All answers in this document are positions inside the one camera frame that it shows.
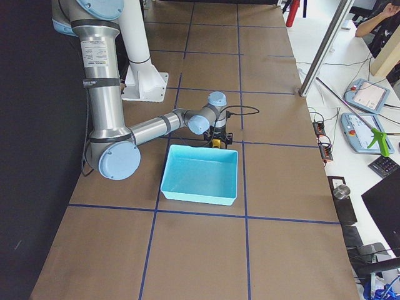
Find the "brown paper floor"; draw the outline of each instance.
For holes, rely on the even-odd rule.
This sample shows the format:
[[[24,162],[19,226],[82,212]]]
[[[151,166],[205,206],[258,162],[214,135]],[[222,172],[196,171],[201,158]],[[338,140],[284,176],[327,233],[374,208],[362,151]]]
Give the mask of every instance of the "brown paper floor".
[[[163,103],[124,102],[132,126],[210,91],[229,105],[239,153],[237,199],[166,199],[169,146],[200,145],[187,129],[140,145],[123,181],[81,177],[31,299],[359,299],[280,9],[152,1],[153,64],[168,72]]]

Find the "metal cylinder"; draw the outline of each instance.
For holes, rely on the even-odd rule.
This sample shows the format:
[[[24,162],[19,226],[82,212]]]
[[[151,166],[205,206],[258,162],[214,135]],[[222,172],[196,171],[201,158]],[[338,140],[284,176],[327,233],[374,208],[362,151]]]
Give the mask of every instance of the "metal cylinder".
[[[306,97],[307,93],[311,87],[311,84],[314,82],[314,79],[317,77],[319,69],[323,65],[326,55],[328,54],[333,41],[338,34],[338,31],[341,28],[343,21],[348,15],[351,6],[353,5],[354,0],[341,0],[339,6],[336,9],[335,15],[332,18],[332,21],[326,31],[324,39],[317,51],[317,54],[314,58],[314,61],[311,64],[311,67],[307,73],[306,78],[299,90],[299,94],[302,97]]]
[[[136,145],[140,145],[183,126],[184,124],[181,122],[180,117],[176,113],[170,112],[161,117],[155,117],[154,119],[132,126],[131,131]]]
[[[115,48],[118,25],[107,21],[80,20],[72,23],[72,30],[81,40],[86,78],[117,79],[119,82]],[[131,132],[125,126],[119,84],[92,87],[89,95],[94,127],[90,134],[91,141],[103,143],[103,140],[128,138]]]

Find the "calculator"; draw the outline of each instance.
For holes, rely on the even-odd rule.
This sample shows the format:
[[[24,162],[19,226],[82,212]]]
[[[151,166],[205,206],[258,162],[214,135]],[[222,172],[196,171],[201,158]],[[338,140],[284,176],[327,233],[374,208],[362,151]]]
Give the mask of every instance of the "calculator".
[[[400,168],[400,166],[390,157],[384,156],[379,156],[368,166],[382,178],[388,177],[395,170]]]

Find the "label sticker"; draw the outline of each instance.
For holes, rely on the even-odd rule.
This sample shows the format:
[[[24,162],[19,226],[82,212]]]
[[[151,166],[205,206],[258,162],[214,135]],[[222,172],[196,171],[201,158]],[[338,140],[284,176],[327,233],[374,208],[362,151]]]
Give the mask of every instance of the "label sticker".
[[[105,41],[81,42],[83,64],[89,67],[108,67],[108,53]]]

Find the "plastic tray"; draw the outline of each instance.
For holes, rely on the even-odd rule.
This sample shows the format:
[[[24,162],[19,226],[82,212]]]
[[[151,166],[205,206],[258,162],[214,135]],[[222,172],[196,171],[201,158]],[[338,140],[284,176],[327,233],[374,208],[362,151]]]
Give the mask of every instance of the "plastic tray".
[[[238,152],[172,145],[161,191],[167,199],[231,205],[237,196]]]

